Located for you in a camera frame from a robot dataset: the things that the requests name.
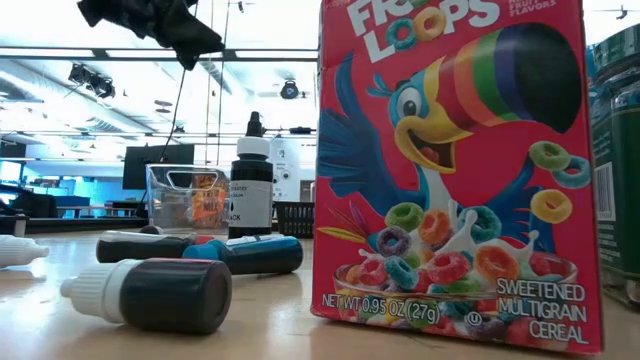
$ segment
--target toucan eye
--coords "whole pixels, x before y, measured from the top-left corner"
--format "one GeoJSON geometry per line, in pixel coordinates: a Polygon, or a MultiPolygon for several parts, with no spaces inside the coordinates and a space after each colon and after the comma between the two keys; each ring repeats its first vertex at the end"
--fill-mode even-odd
{"type": "Polygon", "coordinates": [[[420,113],[422,108],[422,96],[420,92],[413,87],[407,87],[398,95],[398,103],[396,110],[400,119],[407,116],[415,116],[420,113]]]}

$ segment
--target froot loops box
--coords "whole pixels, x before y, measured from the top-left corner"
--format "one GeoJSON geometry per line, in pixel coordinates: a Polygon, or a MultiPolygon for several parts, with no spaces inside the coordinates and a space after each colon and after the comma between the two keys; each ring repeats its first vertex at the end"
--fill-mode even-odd
{"type": "Polygon", "coordinates": [[[579,0],[325,0],[318,316],[602,350],[579,0]]]}

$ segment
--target blue bottle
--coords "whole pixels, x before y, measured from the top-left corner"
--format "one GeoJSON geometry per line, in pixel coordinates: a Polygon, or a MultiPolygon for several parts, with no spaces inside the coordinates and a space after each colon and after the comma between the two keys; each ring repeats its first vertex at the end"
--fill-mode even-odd
{"type": "Polygon", "coordinates": [[[225,244],[212,240],[192,245],[182,254],[187,259],[219,260],[227,264],[231,274],[284,274],[302,264],[302,245],[293,236],[243,236],[225,244]]]}

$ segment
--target dark green container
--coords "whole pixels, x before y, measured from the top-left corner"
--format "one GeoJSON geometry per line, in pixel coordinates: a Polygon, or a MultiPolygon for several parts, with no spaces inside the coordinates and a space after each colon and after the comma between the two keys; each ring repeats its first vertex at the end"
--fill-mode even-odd
{"type": "Polygon", "coordinates": [[[640,26],[594,49],[596,217],[605,293],[640,310],[640,26]]]}

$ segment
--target black basket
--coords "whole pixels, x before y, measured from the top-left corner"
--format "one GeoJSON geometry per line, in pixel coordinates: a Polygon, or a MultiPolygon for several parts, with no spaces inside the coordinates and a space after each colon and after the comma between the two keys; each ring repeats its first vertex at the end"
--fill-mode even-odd
{"type": "Polygon", "coordinates": [[[276,202],[278,232],[282,235],[302,239],[313,238],[313,220],[315,203],[312,202],[276,202]]]}

